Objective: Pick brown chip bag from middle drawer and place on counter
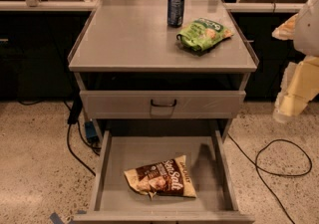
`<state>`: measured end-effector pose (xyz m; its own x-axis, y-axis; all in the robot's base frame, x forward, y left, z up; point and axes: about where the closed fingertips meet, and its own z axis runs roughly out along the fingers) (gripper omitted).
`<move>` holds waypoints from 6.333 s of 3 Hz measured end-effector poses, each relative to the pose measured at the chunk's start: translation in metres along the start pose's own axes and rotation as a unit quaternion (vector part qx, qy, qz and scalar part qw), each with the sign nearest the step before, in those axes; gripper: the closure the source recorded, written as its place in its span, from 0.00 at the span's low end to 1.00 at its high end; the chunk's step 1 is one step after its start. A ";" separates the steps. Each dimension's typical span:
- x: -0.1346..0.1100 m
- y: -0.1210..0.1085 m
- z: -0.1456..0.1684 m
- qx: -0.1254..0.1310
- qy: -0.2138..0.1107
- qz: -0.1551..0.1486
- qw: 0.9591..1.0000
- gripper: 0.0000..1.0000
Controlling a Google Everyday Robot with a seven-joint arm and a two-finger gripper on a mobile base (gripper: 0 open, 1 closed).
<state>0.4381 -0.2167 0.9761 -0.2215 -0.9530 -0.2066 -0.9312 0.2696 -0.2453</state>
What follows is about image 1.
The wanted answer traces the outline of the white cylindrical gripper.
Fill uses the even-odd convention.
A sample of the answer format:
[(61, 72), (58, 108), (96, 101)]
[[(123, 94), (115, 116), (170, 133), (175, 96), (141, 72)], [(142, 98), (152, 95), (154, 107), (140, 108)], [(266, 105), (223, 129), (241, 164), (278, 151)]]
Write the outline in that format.
[[(272, 32), (278, 40), (292, 40), (297, 15), (291, 16)], [(308, 104), (319, 94), (319, 58), (307, 56), (298, 64), (289, 63), (281, 82), (273, 118), (287, 123), (299, 116)]]

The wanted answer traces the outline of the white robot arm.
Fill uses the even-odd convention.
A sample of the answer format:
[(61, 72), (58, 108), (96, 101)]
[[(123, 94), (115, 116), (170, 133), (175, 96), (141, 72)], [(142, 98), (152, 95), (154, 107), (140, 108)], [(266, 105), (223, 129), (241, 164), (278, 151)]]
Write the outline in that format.
[(319, 95), (319, 0), (308, 0), (272, 36), (292, 40), (294, 49), (305, 56), (298, 64), (288, 64), (275, 101), (273, 118), (286, 123), (300, 115)]

